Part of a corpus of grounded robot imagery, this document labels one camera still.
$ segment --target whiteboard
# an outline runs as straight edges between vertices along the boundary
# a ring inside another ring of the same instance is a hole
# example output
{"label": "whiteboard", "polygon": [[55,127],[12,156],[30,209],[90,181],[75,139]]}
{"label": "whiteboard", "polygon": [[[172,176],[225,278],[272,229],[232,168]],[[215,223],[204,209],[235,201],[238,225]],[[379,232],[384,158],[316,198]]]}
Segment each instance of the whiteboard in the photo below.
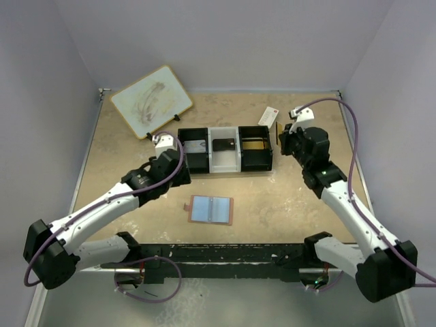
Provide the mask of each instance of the whiteboard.
{"label": "whiteboard", "polygon": [[115,93],[110,100],[139,139],[146,138],[147,133],[153,133],[193,104],[167,65]]}

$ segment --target white wall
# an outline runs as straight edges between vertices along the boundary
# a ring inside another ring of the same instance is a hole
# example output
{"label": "white wall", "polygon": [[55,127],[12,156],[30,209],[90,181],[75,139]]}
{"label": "white wall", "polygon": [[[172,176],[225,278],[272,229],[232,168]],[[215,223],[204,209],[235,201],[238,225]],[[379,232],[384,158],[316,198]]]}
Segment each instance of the white wall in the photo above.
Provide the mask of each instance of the white wall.
{"label": "white wall", "polygon": [[[359,156],[381,222],[436,275],[436,1],[397,0],[345,89]],[[412,290],[419,326],[435,325],[436,291]]]}
{"label": "white wall", "polygon": [[65,215],[98,91],[51,0],[0,3],[0,325],[24,326],[29,225]]}
{"label": "white wall", "polygon": [[392,0],[56,2],[99,86],[167,63],[216,91],[344,87]]}

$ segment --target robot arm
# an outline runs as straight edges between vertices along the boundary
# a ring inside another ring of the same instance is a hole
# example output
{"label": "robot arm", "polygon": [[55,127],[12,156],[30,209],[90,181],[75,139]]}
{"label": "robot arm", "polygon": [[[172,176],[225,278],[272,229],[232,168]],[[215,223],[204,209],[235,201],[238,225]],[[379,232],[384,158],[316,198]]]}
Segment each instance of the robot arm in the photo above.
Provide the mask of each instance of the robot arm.
{"label": "robot arm", "polygon": [[[65,283],[84,268],[138,257],[140,246],[127,232],[106,240],[85,241],[116,218],[165,194],[170,187],[190,184],[189,170],[182,150],[177,150],[176,140],[165,135],[154,141],[156,157],[128,172],[100,198],[49,225],[39,220],[30,226],[24,251],[28,263],[44,242],[52,238],[32,266],[48,290]],[[180,170],[174,173],[180,161]],[[174,176],[168,182],[162,183],[171,175]]]}
{"label": "robot arm", "polygon": [[315,118],[310,108],[290,112],[293,123],[287,124],[279,136],[281,154],[292,155],[302,167],[306,186],[324,201],[344,223],[359,249],[344,245],[331,234],[323,232],[305,239],[309,256],[314,261],[328,262],[355,278],[362,294],[371,302],[411,288],[416,273],[400,261],[361,217],[352,205],[353,199],[369,221],[377,226],[388,242],[416,265],[418,252],[410,241],[400,242],[365,207],[352,191],[347,178],[330,161],[328,134],[319,127],[310,127]]}

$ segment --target black open container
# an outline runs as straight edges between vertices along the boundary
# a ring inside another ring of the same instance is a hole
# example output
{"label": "black open container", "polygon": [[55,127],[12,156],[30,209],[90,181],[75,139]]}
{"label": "black open container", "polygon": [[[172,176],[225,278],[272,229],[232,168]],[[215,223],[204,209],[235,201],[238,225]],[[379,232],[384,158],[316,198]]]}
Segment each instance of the black open container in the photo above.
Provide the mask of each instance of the black open container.
{"label": "black open container", "polygon": [[209,173],[209,145],[208,130],[205,128],[180,128],[178,129],[178,138],[185,145],[186,141],[204,140],[206,150],[203,153],[187,153],[189,172],[191,174],[208,174]]}
{"label": "black open container", "polygon": [[[241,153],[241,172],[263,172],[273,168],[273,148],[267,126],[240,126],[239,145]],[[178,138],[183,146],[186,141],[205,141],[201,153],[186,153],[189,171],[192,174],[209,173],[208,128],[182,128]]]}
{"label": "black open container", "polygon": [[240,126],[241,172],[263,172],[273,168],[273,148],[267,126]]}

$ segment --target marble-patterned surface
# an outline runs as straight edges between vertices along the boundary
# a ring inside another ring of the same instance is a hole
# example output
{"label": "marble-patterned surface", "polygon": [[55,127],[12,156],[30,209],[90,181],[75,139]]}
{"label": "marble-patterned surface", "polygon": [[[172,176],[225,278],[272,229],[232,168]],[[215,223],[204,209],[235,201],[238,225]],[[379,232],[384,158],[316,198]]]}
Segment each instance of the marble-patterned surface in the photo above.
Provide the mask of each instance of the marble-patterned surface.
{"label": "marble-patterned surface", "polygon": [[[279,109],[278,122],[287,123],[288,110],[319,97],[334,95],[193,93],[191,96],[194,107],[182,114],[180,122],[172,121],[164,130],[177,133],[182,127],[257,125],[267,106]],[[323,102],[312,109],[316,125],[329,133],[331,159],[347,172],[352,151],[337,103]],[[274,128],[270,137],[275,143]],[[301,243],[306,236],[327,231],[343,242],[353,242],[339,218],[307,189],[296,160],[281,156],[275,144],[273,149],[272,172],[239,174],[230,178],[221,178],[219,174],[193,176],[192,184],[171,189],[160,199],[110,223],[91,239],[128,231],[141,243]],[[151,155],[151,142],[136,139],[106,97],[76,210],[108,191]],[[364,200],[357,173],[353,182],[356,193]],[[233,224],[188,223],[183,205],[189,203],[192,194],[234,198]]]}

